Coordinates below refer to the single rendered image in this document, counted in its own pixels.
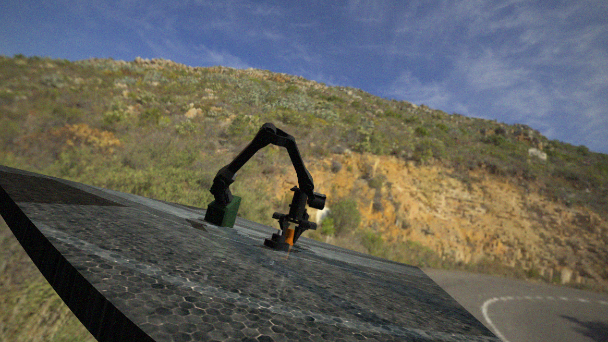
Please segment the orange knob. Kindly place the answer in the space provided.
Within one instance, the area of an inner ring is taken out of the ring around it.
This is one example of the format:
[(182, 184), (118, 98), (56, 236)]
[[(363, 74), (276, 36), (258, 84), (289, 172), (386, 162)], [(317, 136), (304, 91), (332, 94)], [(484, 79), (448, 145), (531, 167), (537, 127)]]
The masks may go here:
[(293, 236), (294, 236), (294, 230), (295, 229), (290, 229), (290, 228), (286, 228), (286, 238), (285, 238), (285, 242), (289, 243), (291, 246), (293, 245)]

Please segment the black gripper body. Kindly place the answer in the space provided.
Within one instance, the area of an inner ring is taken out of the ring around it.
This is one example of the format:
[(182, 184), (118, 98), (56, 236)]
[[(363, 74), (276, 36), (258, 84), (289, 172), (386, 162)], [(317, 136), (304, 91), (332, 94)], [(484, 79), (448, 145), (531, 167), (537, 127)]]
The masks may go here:
[(292, 202), (289, 204), (289, 207), (290, 210), (288, 214), (282, 214), (275, 211), (272, 218), (279, 219), (279, 221), (286, 223), (294, 222), (295, 224), (299, 224), (299, 227), (304, 229), (317, 229), (316, 222), (306, 221), (302, 218), (303, 212), (306, 211), (304, 205)]

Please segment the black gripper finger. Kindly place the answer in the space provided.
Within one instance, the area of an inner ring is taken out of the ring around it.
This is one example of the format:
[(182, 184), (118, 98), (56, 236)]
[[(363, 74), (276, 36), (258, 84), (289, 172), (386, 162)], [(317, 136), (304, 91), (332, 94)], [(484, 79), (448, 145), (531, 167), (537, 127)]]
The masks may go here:
[(306, 229), (304, 229), (304, 228), (295, 226), (294, 236), (293, 236), (293, 243), (295, 243), (299, 239), (301, 233), (303, 233), (305, 230)]
[(279, 222), (279, 225), (281, 226), (281, 229), (283, 230), (282, 235), (285, 236), (286, 230), (287, 230), (286, 228), (289, 227), (290, 223), (281, 222), (281, 221), (278, 221), (278, 222)]

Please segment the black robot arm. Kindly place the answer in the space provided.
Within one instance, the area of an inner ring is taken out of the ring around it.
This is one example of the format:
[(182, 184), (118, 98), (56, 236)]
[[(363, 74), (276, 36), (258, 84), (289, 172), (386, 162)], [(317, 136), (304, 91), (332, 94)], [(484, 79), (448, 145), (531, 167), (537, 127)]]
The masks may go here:
[(235, 182), (237, 177), (236, 172), (259, 149), (270, 143), (284, 146), (288, 150), (288, 154), (297, 173), (299, 188), (294, 186), (290, 189), (291, 191), (295, 191), (292, 202), (304, 206), (306, 206), (307, 202), (309, 207), (323, 210), (325, 207), (326, 195), (314, 191), (313, 178), (303, 163), (294, 136), (288, 135), (271, 123), (263, 124), (251, 143), (230, 164), (224, 166), (217, 172), (213, 180), (214, 183), (212, 187), (210, 187), (210, 193), (213, 194), (215, 198), (214, 205), (229, 205), (234, 198), (229, 190), (229, 185)]

